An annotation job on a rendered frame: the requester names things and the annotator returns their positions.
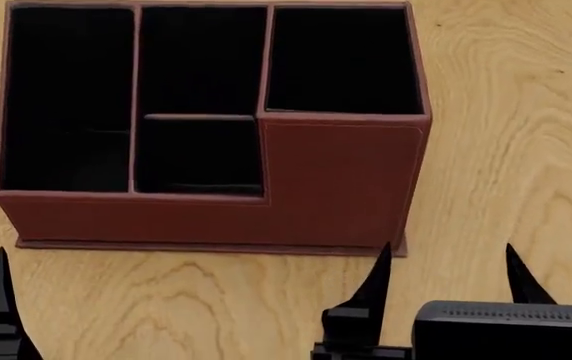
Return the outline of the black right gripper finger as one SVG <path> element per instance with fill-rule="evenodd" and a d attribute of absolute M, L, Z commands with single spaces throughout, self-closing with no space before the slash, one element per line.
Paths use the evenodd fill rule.
<path fill-rule="evenodd" d="M 510 243 L 506 244 L 505 261 L 508 283 L 514 303 L 556 304 L 556 301 L 539 284 Z"/>
<path fill-rule="evenodd" d="M 323 337 L 315 347 L 324 350 L 375 350 L 380 347 L 392 266 L 387 242 L 353 296 L 322 311 Z"/>

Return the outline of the brown leather desk caddy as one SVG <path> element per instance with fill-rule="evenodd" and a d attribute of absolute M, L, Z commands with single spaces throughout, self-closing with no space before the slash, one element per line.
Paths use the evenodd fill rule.
<path fill-rule="evenodd" d="M 6 5 L 22 248 L 404 255 L 431 122 L 406 2 Z"/>

